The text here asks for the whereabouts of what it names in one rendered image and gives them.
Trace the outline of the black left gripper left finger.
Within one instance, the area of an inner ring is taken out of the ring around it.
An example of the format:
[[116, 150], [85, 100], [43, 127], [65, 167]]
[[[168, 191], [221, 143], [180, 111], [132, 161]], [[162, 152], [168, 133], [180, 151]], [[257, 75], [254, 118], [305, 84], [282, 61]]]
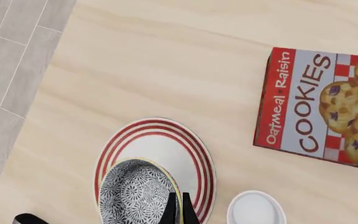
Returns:
[[168, 201], [164, 213], [158, 224], [175, 224], [176, 222], [176, 203], [177, 195], [171, 192], [168, 196]]

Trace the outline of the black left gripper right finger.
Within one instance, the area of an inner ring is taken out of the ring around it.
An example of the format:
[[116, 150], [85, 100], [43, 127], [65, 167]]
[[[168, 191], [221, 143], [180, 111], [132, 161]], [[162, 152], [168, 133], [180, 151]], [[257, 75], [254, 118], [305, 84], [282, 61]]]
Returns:
[[198, 217], [194, 211], [190, 194], [188, 192], [183, 192], [182, 196], [183, 201], [183, 224], [200, 224]]

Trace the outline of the white plate with red rings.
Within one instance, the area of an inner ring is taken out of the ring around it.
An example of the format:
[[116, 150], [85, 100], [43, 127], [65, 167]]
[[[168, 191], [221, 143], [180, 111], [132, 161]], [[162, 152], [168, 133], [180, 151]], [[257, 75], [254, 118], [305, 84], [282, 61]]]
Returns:
[[106, 172], [124, 158], [151, 160], [190, 194], [200, 224], [207, 224], [216, 199], [213, 160], [202, 140], [185, 125], [163, 117], [138, 119], [121, 128], [101, 151], [94, 172], [94, 197]]

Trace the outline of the small white bowl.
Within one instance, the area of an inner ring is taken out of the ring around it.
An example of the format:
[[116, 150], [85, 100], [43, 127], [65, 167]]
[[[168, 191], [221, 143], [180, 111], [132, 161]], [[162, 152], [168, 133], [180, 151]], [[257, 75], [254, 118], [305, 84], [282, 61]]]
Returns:
[[233, 198], [227, 209], [227, 224], [287, 224], [282, 206], [271, 195], [248, 190]]

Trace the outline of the small flat black plate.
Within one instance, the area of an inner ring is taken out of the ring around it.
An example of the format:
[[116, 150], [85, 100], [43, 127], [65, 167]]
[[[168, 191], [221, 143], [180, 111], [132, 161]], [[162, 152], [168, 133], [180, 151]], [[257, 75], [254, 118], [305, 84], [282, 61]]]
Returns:
[[30, 213], [22, 213], [15, 216], [12, 224], [50, 224], [45, 220]]

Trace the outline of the red cookies box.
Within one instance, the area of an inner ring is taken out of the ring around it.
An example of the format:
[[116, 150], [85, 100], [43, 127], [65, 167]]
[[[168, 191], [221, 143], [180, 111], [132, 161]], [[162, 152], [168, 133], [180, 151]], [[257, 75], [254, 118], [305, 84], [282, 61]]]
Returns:
[[358, 55], [273, 48], [253, 144], [358, 167]]

